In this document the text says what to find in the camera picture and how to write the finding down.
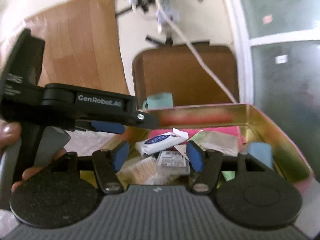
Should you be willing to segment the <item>person's left hand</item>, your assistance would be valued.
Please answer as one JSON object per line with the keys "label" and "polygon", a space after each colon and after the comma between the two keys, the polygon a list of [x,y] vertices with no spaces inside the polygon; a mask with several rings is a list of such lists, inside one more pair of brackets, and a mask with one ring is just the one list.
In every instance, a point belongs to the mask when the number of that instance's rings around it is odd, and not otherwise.
{"label": "person's left hand", "polygon": [[[22,132],[21,124],[18,122],[2,122],[1,123],[1,155],[10,146],[20,139]],[[11,192],[14,192],[24,181],[33,177],[37,172],[40,172],[44,166],[33,166],[26,169],[22,174],[22,180],[16,181],[12,187]]]}

